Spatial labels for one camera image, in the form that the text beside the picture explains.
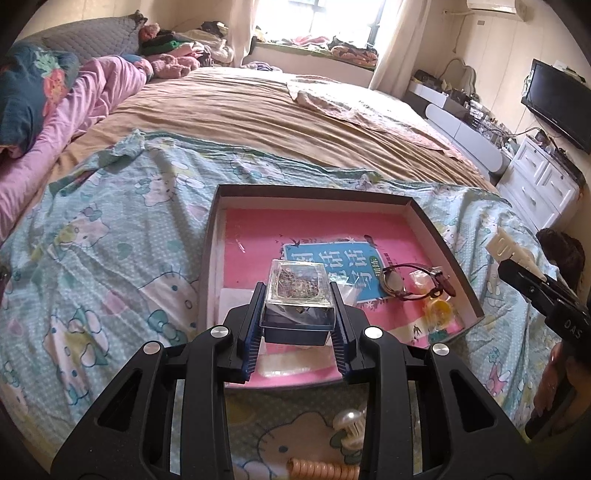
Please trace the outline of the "dark shallow cardboard box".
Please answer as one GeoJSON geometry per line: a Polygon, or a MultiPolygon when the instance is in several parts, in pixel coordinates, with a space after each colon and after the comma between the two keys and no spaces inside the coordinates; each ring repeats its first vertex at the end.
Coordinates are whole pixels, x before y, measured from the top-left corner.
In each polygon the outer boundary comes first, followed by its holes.
{"type": "Polygon", "coordinates": [[[363,282],[367,302],[351,306],[400,342],[427,348],[476,326],[483,308],[433,222],[408,197],[311,187],[222,185],[206,225],[199,287],[199,324],[217,325],[222,288],[266,282],[273,259],[322,263],[332,281],[363,282]],[[429,331],[422,301],[384,293],[383,268],[417,263],[441,267],[457,295],[454,320],[429,331]]]}

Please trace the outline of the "red ball earrings bag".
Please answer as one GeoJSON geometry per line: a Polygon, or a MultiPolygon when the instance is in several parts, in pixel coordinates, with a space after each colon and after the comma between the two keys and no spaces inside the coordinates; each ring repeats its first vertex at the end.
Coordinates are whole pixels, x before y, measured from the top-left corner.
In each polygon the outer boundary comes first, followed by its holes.
{"type": "Polygon", "coordinates": [[[345,281],[335,282],[335,285],[339,289],[339,295],[341,295],[342,302],[348,306],[356,306],[367,302],[367,288],[363,282],[358,281],[356,283],[348,283],[345,281]]]}

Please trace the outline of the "yellow orange earring bag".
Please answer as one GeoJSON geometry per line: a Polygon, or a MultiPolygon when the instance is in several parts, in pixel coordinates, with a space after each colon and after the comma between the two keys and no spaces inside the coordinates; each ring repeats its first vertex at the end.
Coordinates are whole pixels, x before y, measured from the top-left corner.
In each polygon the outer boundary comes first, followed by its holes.
{"type": "Polygon", "coordinates": [[[435,288],[435,283],[432,277],[423,271],[412,271],[410,277],[415,292],[426,295],[422,302],[428,330],[436,331],[449,327],[454,320],[454,310],[449,301],[450,296],[443,292],[432,297],[430,292],[435,288]]]}

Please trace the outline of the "dark red strap watch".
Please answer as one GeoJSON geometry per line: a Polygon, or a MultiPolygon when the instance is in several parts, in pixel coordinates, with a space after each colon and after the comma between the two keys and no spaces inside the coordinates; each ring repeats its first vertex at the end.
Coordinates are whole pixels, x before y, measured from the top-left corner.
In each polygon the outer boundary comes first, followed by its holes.
{"type": "Polygon", "coordinates": [[[401,263],[382,269],[379,276],[384,293],[401,301],[436,299],[442,295],[454,298],[457,293],[441,267],[401,263]]]}

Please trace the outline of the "light blue cartoon blanket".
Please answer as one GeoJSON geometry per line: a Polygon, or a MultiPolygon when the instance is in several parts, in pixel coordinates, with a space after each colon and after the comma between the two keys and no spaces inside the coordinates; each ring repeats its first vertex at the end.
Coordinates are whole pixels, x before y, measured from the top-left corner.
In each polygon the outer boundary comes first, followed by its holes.
{"type": "Polygon", "coordinates": [[[321,187],[414,198],[479,298],[484,320],[453,344],[518,428],[557,337],[499,280],[485,244],[504,228],[549,271],[509,204],[477,187],[391,180],[168,132],[134,132],[49,184],[1,248],[1,399],[50,463],[155,317],[197,334],[173,308],[197,292],[205,227],[221,184],[321,187]]]}

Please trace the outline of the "white air conditioner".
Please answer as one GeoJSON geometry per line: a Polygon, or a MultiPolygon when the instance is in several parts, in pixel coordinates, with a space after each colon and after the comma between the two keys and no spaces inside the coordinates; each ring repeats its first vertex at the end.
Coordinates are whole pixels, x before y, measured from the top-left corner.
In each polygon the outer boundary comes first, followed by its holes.
{"type": "Polygon", "coordinates": [[[527,20],[527,6],[521,0],[467,0],[470,10],[512,15],[521,21],[527,20]]]}

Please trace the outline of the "pearl hair clip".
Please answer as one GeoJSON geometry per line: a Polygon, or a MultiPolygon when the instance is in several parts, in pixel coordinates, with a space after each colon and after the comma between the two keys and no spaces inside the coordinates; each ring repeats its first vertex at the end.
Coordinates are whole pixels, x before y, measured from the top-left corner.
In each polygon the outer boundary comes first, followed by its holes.
{"type": "Polygon", "coordinates": [[[332,420],[332,428],[342,432],[342,448],[348,450],[362,450],[366,431],[366,414],[356,409],[348,409],[339,412],[332,420]]]}

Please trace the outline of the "white drawer cabinet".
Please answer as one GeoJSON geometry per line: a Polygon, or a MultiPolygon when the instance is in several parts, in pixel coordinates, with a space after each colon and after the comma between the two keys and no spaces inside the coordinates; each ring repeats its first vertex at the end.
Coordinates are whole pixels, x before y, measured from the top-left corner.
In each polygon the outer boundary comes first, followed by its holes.
{"type": "Polygon", "coordinates": [[[526,136],[497,184],[531,230],[564,230],[577,213],[586,185],[570,161],[554,158],[526,136]]]}

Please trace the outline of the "white grey low cabinet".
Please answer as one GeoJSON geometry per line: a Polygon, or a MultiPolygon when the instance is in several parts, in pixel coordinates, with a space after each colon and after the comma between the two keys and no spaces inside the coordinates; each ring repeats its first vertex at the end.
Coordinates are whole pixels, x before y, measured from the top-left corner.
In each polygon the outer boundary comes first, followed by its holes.
{"type": "Polygon", "coordinates": [[[468,110],[448,94],[411,80],[403,100],[447,137],[484,174],[501,177],[509,161],[468,124],[468,110]]]}

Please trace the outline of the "pink quilt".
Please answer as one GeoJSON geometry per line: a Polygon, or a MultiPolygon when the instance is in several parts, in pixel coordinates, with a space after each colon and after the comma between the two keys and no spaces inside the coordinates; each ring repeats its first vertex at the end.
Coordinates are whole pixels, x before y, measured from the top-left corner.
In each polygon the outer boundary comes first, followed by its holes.
{"type": "Polygon", "coordinates": [[[134,55],[93,58],[48,117],[31,150],[19,159],[1,156],[1,238],[6,239],[75,137],[104,120],[151,79],[151,64],[134,55]]]}

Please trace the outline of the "tan bed sheet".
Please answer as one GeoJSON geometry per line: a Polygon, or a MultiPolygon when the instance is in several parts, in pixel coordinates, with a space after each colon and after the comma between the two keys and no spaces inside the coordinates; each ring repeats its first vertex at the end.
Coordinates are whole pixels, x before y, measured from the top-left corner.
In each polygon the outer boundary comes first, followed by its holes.
{"type": "Polygon", "coordinates": [[[461,154],[450,155],[400,133],[360,126],[298,104],[288,90],[291,81],[294,76],[279,72],[204,68],[178,80],[150,83],[74,140],[45,180],[66,176],[92,153],[140,129],[325,166],[366,168],[387,178],[495,189],[461,154]]]}

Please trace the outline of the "clear box with blue base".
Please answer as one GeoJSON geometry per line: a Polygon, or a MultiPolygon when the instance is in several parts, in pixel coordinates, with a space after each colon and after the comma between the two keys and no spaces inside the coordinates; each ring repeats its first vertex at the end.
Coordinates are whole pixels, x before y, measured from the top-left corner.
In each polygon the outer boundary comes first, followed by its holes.
{"type": "Polygon", "coordinates": [[[325,266],[273,259],[259,325],[269,344],[324,346],[335,329],[335,299],[325,266]]]}

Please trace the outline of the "black flat television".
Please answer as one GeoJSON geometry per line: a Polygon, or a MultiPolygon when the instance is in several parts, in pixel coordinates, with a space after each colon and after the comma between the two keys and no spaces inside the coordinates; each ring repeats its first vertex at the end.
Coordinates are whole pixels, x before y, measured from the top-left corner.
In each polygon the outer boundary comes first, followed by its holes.
{"type": "Polygon", "coordinates": [[[590,88],[584,83],[533,59],[521,103],[577,148],[590,153],[590,88]]]}

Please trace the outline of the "pile of clothes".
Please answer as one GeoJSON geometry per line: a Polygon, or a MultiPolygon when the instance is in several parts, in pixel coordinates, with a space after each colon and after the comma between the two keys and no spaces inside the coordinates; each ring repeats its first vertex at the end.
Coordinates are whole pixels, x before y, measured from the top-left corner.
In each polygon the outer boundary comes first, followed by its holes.
{"type": "Polygon", "coordinates": [[[204,67],[230,66],[235,52],[228,43],[229,29],[218,21],[182,33],[162,29],[157,23],[138,33],[139,55],[149,78],[178,79],[204,67]]]}

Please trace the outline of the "pink floral cloth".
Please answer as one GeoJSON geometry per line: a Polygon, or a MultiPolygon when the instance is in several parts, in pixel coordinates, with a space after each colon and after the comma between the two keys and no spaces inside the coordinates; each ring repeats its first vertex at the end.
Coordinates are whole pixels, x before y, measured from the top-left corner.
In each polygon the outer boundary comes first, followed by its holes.
{"type": "Polygon", "coordinates": [[[287,83],[287,89],[291,99],[308,110],[391,134],[451,158],[461,157],[445,136],[398,98],[321,77],[297,77],[287,83]]]}

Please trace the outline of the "grey quilted pillow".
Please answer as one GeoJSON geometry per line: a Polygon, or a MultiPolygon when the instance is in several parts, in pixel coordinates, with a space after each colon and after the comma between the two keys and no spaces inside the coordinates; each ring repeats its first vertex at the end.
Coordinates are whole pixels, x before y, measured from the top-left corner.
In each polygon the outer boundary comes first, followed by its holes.
{"type": "Polygon", "coordinates": [[[51,49],[73,53],[81,63],[110,55],[135,54],[139,31],[147,18],[136,10],[121,17],[103,17],[62,24],[37,35],[51,49]]]}

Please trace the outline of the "white curtain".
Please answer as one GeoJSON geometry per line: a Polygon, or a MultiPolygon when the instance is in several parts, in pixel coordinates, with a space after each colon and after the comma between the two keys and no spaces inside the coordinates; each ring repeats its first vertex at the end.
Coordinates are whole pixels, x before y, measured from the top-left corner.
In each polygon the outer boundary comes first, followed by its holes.
{"type": "Polygon", "coordinates": [[[387,1],[380,20],[378,63],[369,89],[401,98],[407,90],[432,7],[431,0],[387,1]]]}

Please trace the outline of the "dark blue floral pillow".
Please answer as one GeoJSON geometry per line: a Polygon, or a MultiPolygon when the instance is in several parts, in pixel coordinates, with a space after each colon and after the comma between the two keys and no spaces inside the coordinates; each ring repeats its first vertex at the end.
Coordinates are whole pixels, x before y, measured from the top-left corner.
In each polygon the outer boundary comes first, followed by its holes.
{"type": "Polygon", "coordinates": [[[71,90],[80,62],[70,52],[15,43],[1,60],[1,152],[20,158],[71,90]]]}

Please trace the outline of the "small white earring bag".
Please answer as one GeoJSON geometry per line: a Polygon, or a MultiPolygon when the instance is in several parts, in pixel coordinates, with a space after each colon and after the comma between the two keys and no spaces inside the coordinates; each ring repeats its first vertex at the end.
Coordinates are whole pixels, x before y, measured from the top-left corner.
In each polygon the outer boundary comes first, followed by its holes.
{"type": "Polygon", "coordinates": [[[249,305],[252,293],[252,289],[222,288],[218,299],[217,325],[224,322],[231,309],[249,305]]]}

